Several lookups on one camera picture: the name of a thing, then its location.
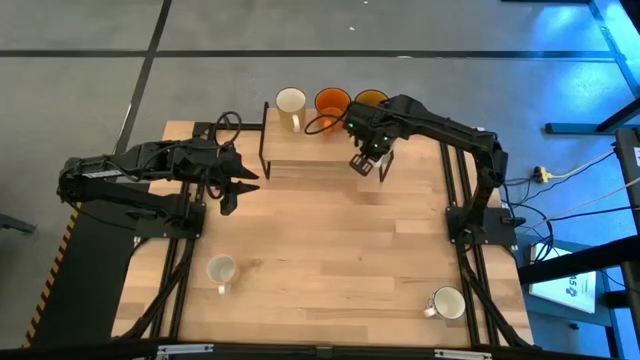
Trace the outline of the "tan mug with white inside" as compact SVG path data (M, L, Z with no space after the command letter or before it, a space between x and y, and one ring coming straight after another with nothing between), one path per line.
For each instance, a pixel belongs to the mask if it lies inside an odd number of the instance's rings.
M287 87L277 93L276 108L285 130L299 133L304 128L306 101L306 94L296 87Z

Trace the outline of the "yellow-orange mug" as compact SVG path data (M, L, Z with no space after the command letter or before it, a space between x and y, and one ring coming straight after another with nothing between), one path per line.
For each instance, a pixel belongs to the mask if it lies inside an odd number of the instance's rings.
M354 99L355 103L379 107L388 100L388 96L377 89L366 89L361 91Z

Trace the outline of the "white enamel mug dark rim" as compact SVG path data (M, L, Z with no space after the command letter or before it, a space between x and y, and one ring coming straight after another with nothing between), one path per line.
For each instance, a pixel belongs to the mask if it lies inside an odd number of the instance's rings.
M461 292L454 287L444 286L437 289L428 299L423 314L427 318L439 316L446 320L455 320L464 314L465 309L466 302Z

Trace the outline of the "black stand foot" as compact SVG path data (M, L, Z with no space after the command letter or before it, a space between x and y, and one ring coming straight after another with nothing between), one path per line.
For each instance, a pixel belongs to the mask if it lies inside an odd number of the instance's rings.
M36 227L11 216L0 214L0 229L13 229L21 233L33 233Z

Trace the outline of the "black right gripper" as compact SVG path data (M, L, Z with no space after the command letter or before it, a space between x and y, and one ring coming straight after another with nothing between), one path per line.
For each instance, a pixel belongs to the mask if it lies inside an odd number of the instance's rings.
M344 114L344 129L354 138L360 154L355 154L349 165L362 176L367 176L374 165L363 157L383 157L391 152L399 136L393 118L379 107L352 102Z

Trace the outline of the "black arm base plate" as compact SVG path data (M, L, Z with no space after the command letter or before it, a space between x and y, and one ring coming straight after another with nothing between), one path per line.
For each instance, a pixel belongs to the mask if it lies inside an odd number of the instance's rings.
M197 239L201 237L207 206L191 202L185 215L177 217L140 218L135 235L141 238Z
M513 218L506 208L485 208L477 213L463 207L448 207L445 216L452 243L517 245Z

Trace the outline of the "wooden shelf with black frame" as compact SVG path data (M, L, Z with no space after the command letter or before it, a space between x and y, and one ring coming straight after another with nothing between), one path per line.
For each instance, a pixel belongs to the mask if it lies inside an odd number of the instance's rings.
M349 161L359 149L345 133L306 135L286 130L275 107L264 103L258 157L267 180L314 180L320 183L364 180Z

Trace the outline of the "silver metal bracket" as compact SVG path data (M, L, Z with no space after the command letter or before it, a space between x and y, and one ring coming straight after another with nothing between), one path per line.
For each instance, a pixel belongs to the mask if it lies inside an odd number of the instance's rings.
M493 360L491 353L455 349L435 349L434 357L446 360Z
M171 344L158 347L155 360L171 360L178 355L193 355L211 353L213 344Z

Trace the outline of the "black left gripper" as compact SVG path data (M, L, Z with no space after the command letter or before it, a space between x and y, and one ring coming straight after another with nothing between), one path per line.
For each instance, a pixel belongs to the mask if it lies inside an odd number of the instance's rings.
M175 149L174 178L204 185L211 198L220 200L220 213L224 216L237 208L239 195L260 188L241 181L259 176L242 165L242 156L233 145L219 148L199 138Z

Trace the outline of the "black metal side table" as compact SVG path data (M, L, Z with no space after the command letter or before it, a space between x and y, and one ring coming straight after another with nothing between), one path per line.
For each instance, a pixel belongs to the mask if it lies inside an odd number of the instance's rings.
M519 275L527 285L620 266L625 291L620 295L607 295L606 299L616 302L622 298L621 305L630 308L640 347L640 127L620 129L615 137L614 149L626 181L623 190L627 191L637 234L541 264L527 265Z

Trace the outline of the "white printed box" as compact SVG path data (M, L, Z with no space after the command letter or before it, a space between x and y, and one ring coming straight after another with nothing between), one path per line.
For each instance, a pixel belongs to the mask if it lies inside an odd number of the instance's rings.
M537 263L570 254L570 251L535 244L530 250L530 262ZM584 313L595 313L596 272L586 272L555 280L530 284L530 295L548 300Z

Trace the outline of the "black mat with hazard stripe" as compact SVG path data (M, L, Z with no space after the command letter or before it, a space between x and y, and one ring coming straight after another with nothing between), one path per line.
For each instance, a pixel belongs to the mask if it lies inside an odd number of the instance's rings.
M106 343L133 249L130 225L108 225L74 211L46 277L23 346Z

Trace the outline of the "black aluminium frame rails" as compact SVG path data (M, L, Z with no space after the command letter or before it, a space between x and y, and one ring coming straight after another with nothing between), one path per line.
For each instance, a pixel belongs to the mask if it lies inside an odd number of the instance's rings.
M466 219L466 207L472 203L472 199L470 197L470 185L464 153L460 149L455 150L464 195L464 203L459 206L449 146L442 143L440 150L449 200L449 206L445 209L445 216L450 242L455 246L458 260L462 297L465 301L465 316L471 346L475 348L481 345L479 323L475 311L475 302L479 301L484 311L484 320L490 345L498 346L500 344L499 339L503 338L510 347L529 348L531 345L509 325L491 298L481 243L478 241L476 233L467 224Z
M112 334L121 339L177 336L194 247L198 238L153 238L135 252L125 279ZM147 287L135 287L143 265L157 265L152 250L166 252L162 275Z

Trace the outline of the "black table edge bar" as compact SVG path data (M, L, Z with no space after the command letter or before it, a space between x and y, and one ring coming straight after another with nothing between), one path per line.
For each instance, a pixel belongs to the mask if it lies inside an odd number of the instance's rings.
M211 353L178 355L171 360L446 360L428 347L367 347L332 345L277 345L249 343L178 342L172 338L115 339L106 343L0 349L0 360L135 360L155 358L161 345L213 344ZM480 345L455 349L491 353L493 360L616 360L538 348Z

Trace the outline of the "black metal stand frame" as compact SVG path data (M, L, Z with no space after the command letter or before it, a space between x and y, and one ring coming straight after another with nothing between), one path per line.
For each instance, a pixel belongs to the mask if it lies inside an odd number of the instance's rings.
M552 4L580 4L586 5L598 26L608 47L611 58L631 90L634 100L610 115L600 123L546 123L544 131L550 135L614 135L618 130L640 130L639 124L630 124L634 118L640 116L640 83L634 77L627 64L626 57L617 45L614 36L606 24L605 18L597 7L595 0L502 0L513 3L552 3Z

